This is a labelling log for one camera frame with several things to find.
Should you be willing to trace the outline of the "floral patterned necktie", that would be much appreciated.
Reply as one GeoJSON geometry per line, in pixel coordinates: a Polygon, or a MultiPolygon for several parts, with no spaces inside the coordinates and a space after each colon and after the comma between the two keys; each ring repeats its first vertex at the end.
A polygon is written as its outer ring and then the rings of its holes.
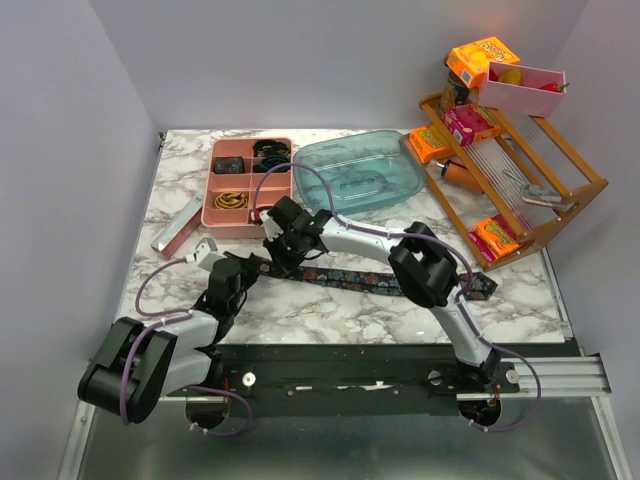
{"type": "MultiPolygon", "coordinates": [[[[299,266],[289,273],[278,273],[269,261],[259,267],[262,275],[323,287],[371,293],[380,296],[403,297],[394,274],[361,272],[332,268],[299,266]]],[[[473,281],[465,293],[470,301],[487,301],[495,293],[498,284],[482,272],[473,273],[473,281]]]]}

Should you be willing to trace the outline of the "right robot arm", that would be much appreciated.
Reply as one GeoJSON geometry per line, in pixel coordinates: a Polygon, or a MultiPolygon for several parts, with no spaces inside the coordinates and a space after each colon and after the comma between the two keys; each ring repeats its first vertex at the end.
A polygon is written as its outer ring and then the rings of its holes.
{"type": "Polygon", "coordinates": [[[263,228],[263,245],[284,273],[297,268],[312,250],[353,254],[389,266],[404,296],[430,310],[448,336],[462,384],[480,392],[496,380],[501,355],[483,338],[466,308],[454,250],[426,224],[382,230],[329,210],[312,215],[289,197],[253,210],[250,219],[263,228]]]}

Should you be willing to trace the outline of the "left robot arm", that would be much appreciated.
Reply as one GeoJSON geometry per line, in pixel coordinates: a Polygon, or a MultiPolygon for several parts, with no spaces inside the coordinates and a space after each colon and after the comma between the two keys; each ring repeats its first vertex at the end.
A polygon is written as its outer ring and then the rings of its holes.
{"type": "Polygon", "coordinates": [[[159,399],[182,388],[214,393],[222,380],[207,349],[223,340],[241,312],[248,291],[260,275],[255,254],[192,254],[154,270],[140,286],[134,306],[137,319],[117,319],[82,375],[78,399],[139,424],[159,399]],[[141,297],[155,276],[181,264],[209,268],[207,287],[189,308],[146,312],[141,297]]]}

